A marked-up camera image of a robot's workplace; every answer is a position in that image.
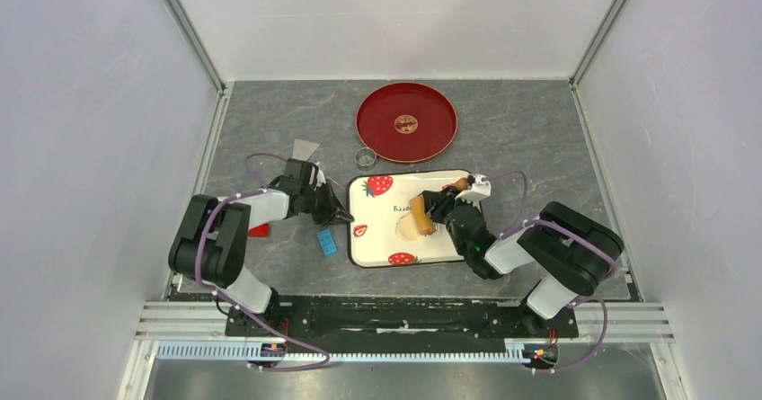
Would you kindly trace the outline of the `wooden rolling pin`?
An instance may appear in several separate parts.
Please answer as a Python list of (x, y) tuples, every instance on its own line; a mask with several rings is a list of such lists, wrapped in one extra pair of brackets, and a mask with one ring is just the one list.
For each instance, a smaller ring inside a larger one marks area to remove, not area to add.
[(413, 221), (422, 236), (433, 234), (437, 224), (445, 224), (446, 217), (456, 206), (456, 196), (467, 190), (467, 177), (445, 185), (440, 191), (422, 191), (409, 201)]

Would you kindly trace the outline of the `white strawberry print tray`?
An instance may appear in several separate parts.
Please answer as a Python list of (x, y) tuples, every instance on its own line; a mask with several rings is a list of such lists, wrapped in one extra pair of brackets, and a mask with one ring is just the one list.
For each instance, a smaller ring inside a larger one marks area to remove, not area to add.
[(466, 170), (390, 173), (361, 176), (348, 187), (350, 260), (360, 268), (385, 268), (440, 262), (462, 262), (447, 230), (404, 241), (395, 233), (402, 216), (411, 213), (410, 199), (422, 191), (440, 191), (466, 177)]

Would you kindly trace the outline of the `beige dough lump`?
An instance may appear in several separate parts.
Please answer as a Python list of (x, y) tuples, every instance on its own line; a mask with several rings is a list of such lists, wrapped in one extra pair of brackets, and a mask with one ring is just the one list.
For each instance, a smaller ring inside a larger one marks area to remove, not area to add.
[(404, 241), (414, 241), (433, 235), (437, 231), (435, 224), (427, 218), (419, 221), (419, 218), (409, 213), (402, 216), (397, 222), (395, 233)]

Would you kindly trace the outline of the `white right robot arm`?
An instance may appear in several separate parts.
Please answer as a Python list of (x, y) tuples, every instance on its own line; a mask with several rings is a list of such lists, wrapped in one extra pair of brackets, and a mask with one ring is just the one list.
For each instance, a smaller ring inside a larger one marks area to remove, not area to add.
[(541, 335), (563, 307), (591, 297), (616, 271), (624, 245), (610, 229), (558, 202), (495, 235), (479, 208), (490, 193), (491, 185), (482, 176), (461, 178), (440, 191), (423, 191), (409, 201), (398, 225), (407, 241), (422, 242), (424, 253), (447, 244), (485, 280), (539, 263), (547, 274), (529, 292), (518, 320), (526, 333)]

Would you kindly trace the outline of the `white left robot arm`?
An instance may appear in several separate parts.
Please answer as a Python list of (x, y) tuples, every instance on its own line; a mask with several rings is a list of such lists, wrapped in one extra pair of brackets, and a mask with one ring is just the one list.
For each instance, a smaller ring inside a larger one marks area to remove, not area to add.
[(244, 267), (249, 231), (301, 214), (320, 227), (354, 220), (317, 164), (288, 158), (283, 173), (260, 189), (222, 199), (192, 196), (169, 250), (168, 266), (248, 310), (248, 325), (271, 335), (282, 322), (275, 306), (278, 293)]

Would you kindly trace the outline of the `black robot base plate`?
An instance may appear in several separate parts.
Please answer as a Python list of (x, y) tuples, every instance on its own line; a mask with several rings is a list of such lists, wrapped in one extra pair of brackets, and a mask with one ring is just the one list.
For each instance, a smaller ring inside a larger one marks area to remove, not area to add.
[(266, 322), (333, 352), (499, 352), (507, 339), (575, 339), (569, 308), (544, 320), (518, 299), (286, 295)]

